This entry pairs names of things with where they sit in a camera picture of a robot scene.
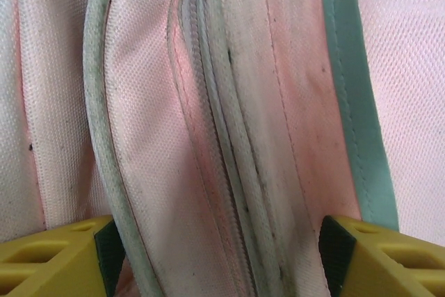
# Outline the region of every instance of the yellow plastic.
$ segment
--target yellow plastic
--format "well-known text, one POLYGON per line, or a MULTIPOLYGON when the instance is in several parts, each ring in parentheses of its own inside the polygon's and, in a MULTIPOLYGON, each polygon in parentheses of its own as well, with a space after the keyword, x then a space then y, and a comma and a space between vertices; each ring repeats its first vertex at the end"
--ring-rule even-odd
POLYGON ((0 244, 0 296, 106 297, 94 234, 104 216, 0 244))
POLYGON ((445 297, 445 248, 334 217, 357 239, 341 297, 445 297))

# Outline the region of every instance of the yellow plastic block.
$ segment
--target yellow plastic block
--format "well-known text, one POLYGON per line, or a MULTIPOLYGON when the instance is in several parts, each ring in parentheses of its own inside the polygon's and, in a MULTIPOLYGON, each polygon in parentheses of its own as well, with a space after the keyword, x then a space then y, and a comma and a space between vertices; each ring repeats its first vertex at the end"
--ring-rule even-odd
POLYGON ((334 297, 445 297, 445 248, 351 218, 323 225, 320 251, 334 297))
POLYGON ((0 296, 106 297, 95 235, 111 216, 0 244, 0 296))

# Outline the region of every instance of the zipper teeth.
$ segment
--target zipper teeth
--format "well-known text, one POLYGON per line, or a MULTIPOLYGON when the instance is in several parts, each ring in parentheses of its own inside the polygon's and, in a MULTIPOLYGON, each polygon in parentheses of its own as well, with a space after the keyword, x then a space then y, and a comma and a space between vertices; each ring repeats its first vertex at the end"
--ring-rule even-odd
MULTIPOLYGON (((197 73, 202 74, 201 77, 203 80, 199 81, 198 85, 203 85, 204 87, 200 87, 200 91, 206 92, 207 87, 204 79, 204 68, 202 65, 200 35, 197 19, 197 0, 189 0, 188 4, 188 11, 190 13, 191 56, 193 69, 197 73)), ((208 109, 205 109, 205 111, 207 114, 206 118, 212 120, 212 122, 210 122, 210 124, 212 124, 211 133, 218 141, 216 128, 213 125, 212 112, 207 112, 208 109)), ((242 293, 242 296, 256 296, 257 293, 254 289, 252 269, 245 247, 241 223, 236 210, 234 194, 229 184, 227 171, 224 168, 225 165, 220 150, 218 150, 218 153, 215 154, 217 155, 215 160, 220 163, 220 166, 223 166, 222 168, 218 168, 217 180, 224 180, 224 185, 220 187, 220 192, 222 193, 222 200, 224 202, 223 209, 225 210, 225 216, 229 221, 229 231, 227 231, 227 228, 225 227, 224 217, 222 219, 218 219, 218 229, 220 229, 220 232, 222 233, 224 249, 232 271, 233 280, 237 285, 237 290, 242 293)))

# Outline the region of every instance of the backpack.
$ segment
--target backpack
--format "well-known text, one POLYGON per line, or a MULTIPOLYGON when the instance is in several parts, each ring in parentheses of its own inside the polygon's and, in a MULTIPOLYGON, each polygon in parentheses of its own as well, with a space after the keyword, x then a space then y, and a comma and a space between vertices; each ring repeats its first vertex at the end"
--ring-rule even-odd
POLYGON ((0 4, 2 241, 112 213, 161 297, 329 296, 326 215, 445 246, 443 0, 0 4))

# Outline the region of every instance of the dark stain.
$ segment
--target dark stain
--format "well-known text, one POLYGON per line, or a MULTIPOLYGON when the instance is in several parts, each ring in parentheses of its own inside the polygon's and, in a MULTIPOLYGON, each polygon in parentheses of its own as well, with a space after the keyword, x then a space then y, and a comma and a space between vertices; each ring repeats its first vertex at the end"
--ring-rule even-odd
POLYGON ((230 52, 230 49, 227 49, 227 55, 229 56, 229 63, 232 64, 232 53, 230 52))

